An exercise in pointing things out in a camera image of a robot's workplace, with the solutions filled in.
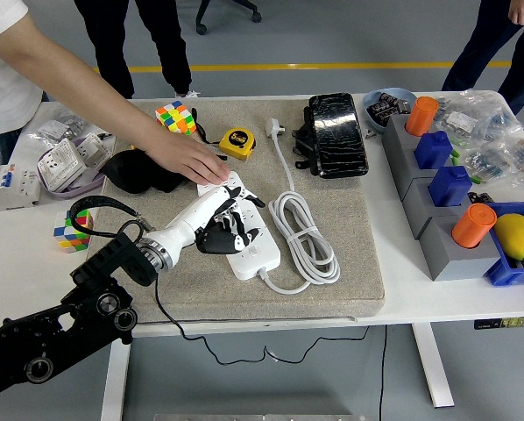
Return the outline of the person's left hand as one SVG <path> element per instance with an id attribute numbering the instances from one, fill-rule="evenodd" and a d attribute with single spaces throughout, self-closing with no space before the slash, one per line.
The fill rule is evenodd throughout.
<path id="1" fill-rule="evenodd" d="M 230 169 L 207 147 L 190 136 L 159 127 L 140 147 L 164 169 L 184 175 L 201 185 L 219 185 L 228 180 Z"/>

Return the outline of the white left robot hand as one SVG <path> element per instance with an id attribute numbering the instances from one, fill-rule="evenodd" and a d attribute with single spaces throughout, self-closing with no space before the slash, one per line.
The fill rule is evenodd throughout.
<path id="1" fill-rule="evenodd" d="M 192 244 L 207 254 L 236 254 L 250 245 L 259 229 L 244 229 L 237 201 L 243 198 L 259 208 L 266 206 L 248 189 L 219 186 L 200 196 L 159 231 L 157 242 L 166 267 L 173 268 L 181 250 Z"/>

